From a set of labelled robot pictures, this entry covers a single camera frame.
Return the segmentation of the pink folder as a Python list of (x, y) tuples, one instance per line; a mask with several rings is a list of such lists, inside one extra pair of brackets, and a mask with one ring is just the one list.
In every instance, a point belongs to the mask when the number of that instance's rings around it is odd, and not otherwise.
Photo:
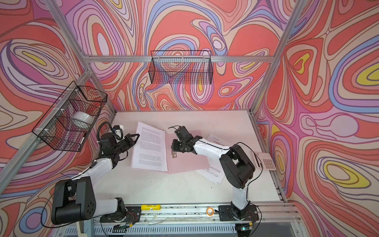
[(176, 157), (172, 155), (171, 145), (174, 139), (177, 139), (175, 133), (165, 136), (166, 145), (166, 163), (168, 174), (176, 174), (188, 171), (202, 170), (209, 168), (208, 158), (203, 155), (196, 155), (194, 153), (181, 153), (176, 152)]

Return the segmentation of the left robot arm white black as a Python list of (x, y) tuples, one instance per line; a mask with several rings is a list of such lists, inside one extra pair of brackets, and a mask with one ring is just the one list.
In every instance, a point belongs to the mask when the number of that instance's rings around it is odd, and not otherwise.
[(130, 133), (122, 138), (112, 132), (103, 134), (98, 140), (99, 156), (90, 167), (72, 179), (62, 180), (55, 185), (51, 222), (54, 225), (71, 224), (93, 217), (123, 221), (127, 210), (122, 198), (98, 199), (93, 187), (117, 166), (121, 160), (120, 154), (127, 153), (139, 137), (139, 134)]

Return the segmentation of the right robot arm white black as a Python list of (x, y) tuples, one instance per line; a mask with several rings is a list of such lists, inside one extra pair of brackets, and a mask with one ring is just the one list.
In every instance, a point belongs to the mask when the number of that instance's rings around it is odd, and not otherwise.
[(233, 187), (233, 199), (229, 205), (220, 205), (216, 212), (221, 221), (259, 219), (256, 209), (250, 206), (248, 198), (249, 181), (253, 181), (256, 170), (245, 151), (238, 145), (231, 147), (218, 145), (207, 141), (201, 136), (193, 136), (185, 126), (175, 125), (174, 139), (171, 148), (174, 152), (193, 153), (214, 158), (221, 164), (225, 177)]

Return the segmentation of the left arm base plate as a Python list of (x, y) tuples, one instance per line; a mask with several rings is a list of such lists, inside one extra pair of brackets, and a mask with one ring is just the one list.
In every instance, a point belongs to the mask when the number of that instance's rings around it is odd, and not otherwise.
[(118, 210), (115, 213), (102, 215), (100, 218), (100, 222), (135, 224), (140, 221), (140, 217), (141, 206), (127, 206), (125, 207), (125, 210)]

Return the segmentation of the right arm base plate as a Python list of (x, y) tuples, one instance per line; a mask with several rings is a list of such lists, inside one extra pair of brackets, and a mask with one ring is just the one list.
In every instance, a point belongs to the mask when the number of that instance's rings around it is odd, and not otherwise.
[(232, 204), (219, 205), (218, 213), (221, 221), (250, 221), (255, 223), (260, 219), (257, 208), (252, 204), (248, 204), (242, 210)]

